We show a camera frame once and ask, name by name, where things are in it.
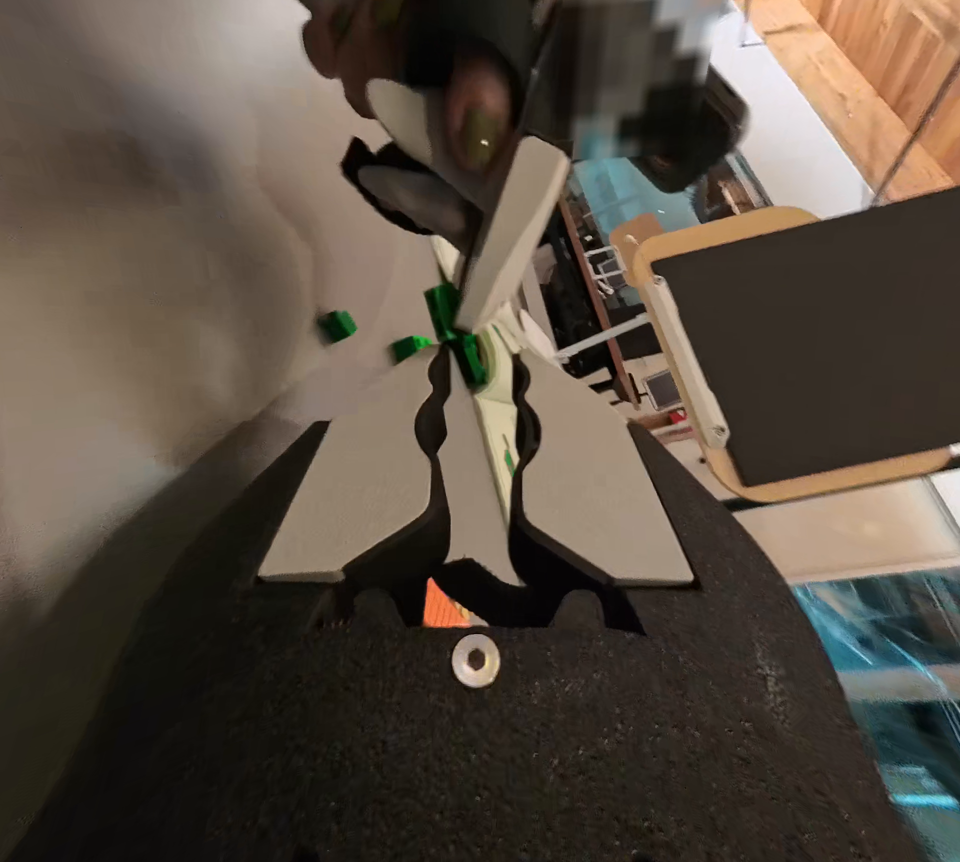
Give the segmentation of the white instruction booklet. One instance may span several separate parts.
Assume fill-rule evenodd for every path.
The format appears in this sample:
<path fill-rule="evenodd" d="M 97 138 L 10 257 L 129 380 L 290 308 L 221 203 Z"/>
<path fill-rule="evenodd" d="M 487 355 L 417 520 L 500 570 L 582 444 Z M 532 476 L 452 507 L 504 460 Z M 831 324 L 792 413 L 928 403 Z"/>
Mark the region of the white instruction booklet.
<path fill-rule="evenodd" d="M 428 240 L 435 256 L 440 283 L 459 272 L 462 256 L 445 239 L 430 235 Z M 502 304 L 486 326 L 477 333 L 477 340 L 487 371 L 487 383 L 479 390 L 470 389 L 478 418 L 486 457 L 504 518 L 510 515 L 512 483 L 519 465 L 517 448 L 518 408 L 514 394 L 515 357 L 529 349 L 530 341 L 522 326 L 526 311 L 513 303 Z"/>

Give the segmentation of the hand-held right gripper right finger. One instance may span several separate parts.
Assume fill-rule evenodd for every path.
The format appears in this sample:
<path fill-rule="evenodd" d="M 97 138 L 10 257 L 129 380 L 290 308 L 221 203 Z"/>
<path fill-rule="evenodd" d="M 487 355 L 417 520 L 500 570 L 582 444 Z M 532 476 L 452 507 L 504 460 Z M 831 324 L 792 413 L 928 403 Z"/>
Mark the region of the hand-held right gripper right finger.
<path fill-rule="evenodd" d="M 694 573 L 626 419 L 537 354 L 515 364 L 516 526 L 602 584 L 687 588 Z"/>

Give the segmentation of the orange object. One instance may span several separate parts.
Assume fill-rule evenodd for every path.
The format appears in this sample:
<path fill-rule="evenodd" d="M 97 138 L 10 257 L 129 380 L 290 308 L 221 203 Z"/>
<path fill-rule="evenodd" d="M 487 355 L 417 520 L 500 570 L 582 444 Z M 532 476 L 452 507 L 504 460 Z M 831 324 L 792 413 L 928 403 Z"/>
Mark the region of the orange object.
<path fill-rule="evenodd" d="M 426 581 L 422 626 L 432 629 L 472 628 L 471 613 L 447 595 L 433 578 Z"/>

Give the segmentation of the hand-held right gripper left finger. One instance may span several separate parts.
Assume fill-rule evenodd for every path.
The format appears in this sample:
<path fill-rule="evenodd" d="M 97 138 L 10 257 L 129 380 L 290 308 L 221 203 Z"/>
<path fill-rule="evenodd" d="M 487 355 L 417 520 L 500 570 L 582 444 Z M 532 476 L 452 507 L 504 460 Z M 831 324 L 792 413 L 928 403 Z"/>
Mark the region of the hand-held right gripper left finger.
<path fill-rule="evenodd" d="M 378 544 L 413 525 L 430 502 L 436 448 L 416 419 L 449 372 L 422 349 L 333 420 L 258 570 L 265 582 L 339 582 Z"/>

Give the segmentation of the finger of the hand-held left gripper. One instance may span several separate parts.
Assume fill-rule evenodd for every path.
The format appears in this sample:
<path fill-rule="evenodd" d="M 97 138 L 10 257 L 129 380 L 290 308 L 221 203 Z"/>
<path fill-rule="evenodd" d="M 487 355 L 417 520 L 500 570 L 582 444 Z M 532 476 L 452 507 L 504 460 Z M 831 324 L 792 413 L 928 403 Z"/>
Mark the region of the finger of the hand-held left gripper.
<path fill-rule="evenodd" d="M 561 149 L 537 136 L 519 142 L 463 269 L 457 330 L 484 328 L 514 299 L 569 172 L 570 159 Z"/>

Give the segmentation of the green toy brick assembly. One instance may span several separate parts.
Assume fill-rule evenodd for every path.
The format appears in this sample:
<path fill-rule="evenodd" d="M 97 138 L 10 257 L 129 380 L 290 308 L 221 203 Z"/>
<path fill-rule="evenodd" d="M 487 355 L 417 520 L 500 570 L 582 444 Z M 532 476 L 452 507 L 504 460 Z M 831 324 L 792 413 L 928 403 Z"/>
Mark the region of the green toy brick assembly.
<path fill-rule="evenodd" d="M 474 391 L 479 390 L 487 384 L 488 372 L 477 336 L 456 326 L 461 303 L 457 287 L 445 280 L 427 289 L 424 299 L 438 342 L 451 347 L 465 384 Z"/>

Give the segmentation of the pale grey desk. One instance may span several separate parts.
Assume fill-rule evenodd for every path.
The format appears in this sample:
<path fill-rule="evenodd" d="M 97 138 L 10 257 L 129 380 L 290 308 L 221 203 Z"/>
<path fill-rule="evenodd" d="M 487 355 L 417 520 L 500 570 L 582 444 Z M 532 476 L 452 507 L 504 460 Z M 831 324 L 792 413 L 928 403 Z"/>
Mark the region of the pale grey desk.
<path fill-rule="evenodd" d="M 294 0 L 2 0 L 2 859 L 143 607 L 388 346 L 428 241 L 342 178 Z M 356 334 L 325 344 L 320 313 Z"/>

